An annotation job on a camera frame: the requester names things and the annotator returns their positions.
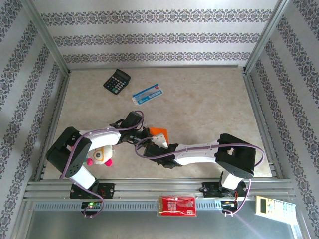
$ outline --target plush toy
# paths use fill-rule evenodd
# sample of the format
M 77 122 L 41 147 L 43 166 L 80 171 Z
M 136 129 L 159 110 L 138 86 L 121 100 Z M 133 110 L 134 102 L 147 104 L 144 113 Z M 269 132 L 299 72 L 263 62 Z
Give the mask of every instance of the plush toy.
M 107 145 L 101 148 L 96 148 L 88 152 L 86 163 L 88 166 L 94 164 L 105 164 L 110 167 L 112 165 L 111 157 L 113 155 L 112 146 Z

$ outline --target red card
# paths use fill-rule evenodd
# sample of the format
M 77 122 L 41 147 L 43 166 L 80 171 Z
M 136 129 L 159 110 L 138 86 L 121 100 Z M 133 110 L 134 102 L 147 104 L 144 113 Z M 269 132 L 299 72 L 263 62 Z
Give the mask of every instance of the red card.
M 194 197 L 159 197 L 159 216 L 196 217 Z

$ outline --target black bracket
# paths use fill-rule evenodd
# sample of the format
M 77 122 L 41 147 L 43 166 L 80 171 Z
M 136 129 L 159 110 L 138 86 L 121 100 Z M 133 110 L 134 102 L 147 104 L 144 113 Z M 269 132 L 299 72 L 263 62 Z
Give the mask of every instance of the black bracket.
M 245 197 L 247 194 L 247 187 L 243 181 L 238 184 L 235 190 L 222 188 L 219 182 L 203 182 L 202 188 L 200 188 L 199 191 L 203 193 L 204 198 L 235 197 L 236 191 L 238 197 Z
M 95 193 L 99 194 L 104 199 L 112 199 L 114 195 L 114 183 L 99 183 Z M 70 192 L 71 199 L 98 199 L 97 197 L 83 191 L 78 186 L 72 184 L 71 192 Z

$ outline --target marble surface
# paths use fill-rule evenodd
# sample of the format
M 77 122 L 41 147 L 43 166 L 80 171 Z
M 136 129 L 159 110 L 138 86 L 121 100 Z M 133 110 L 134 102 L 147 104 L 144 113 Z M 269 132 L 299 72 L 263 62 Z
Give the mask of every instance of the marble surface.
M 124 69 L 131 81 L 117 96 L 103 88 L 115 70 L 72 71 L 57 139 L 69 126 L 78 130 L 106 128 L 130 111 L 142 110 L 147 126 L 167 128 L 169 142 L 212 142 L 229 133 L 263 148 L 254 114 L 239 68 L 147 68 Z M 132 95 L 158 83 L 164 94 L 141 106 Z M 86 166 L 97 178 L 219 177 L 218 164 L 198 163 L 165 169 L 135 155 L 132 145 L 113 146 L 113 165 Z M 50 163 L 44 179 L 58 179 Z M 271 177 L 267 161 L 255 169 L 255 177 Z

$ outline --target calculator display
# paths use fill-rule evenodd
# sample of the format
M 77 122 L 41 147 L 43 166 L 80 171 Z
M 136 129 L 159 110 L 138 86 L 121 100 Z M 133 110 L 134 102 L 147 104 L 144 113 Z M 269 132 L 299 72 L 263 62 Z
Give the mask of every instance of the calculator display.
M 266 200 L 263 198 L 260 199 L 260 212 L 266 213 Z
M 128 79 L 128 76 L 127 76 L 127 75 L 124 75 L 124 74 L 123 74 L 122 72 L 120 72 L 120 71 L 116 71 L 115 73 L 116 73 L 117 75 L 123 77 L 124 79 Z

